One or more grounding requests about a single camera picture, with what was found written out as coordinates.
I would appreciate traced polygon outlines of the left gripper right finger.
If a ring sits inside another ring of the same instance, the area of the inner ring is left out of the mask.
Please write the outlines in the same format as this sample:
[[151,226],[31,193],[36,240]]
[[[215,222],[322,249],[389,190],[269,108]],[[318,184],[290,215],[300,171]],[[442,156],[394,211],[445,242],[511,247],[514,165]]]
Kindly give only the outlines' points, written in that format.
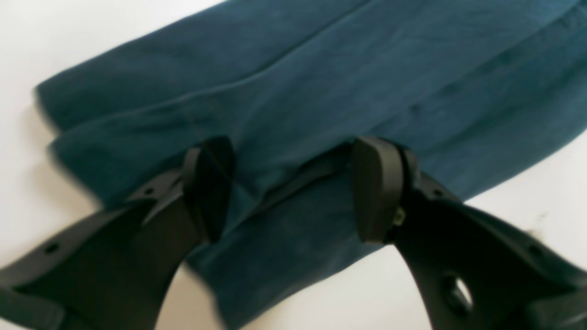
[[396,247],[434,330],[586,328],[586,272],[463,204],[410,150],[359,137],[352,172],[359,238]]

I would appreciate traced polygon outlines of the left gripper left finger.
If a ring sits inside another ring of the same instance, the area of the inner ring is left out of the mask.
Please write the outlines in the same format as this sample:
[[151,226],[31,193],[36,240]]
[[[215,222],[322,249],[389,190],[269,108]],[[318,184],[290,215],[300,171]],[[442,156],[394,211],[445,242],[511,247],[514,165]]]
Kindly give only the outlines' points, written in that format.
[[182,167],[2,268],[2,319],[30,330],[153,330],[185,257],[221,238],[234,169],[229,138],[205,140]]

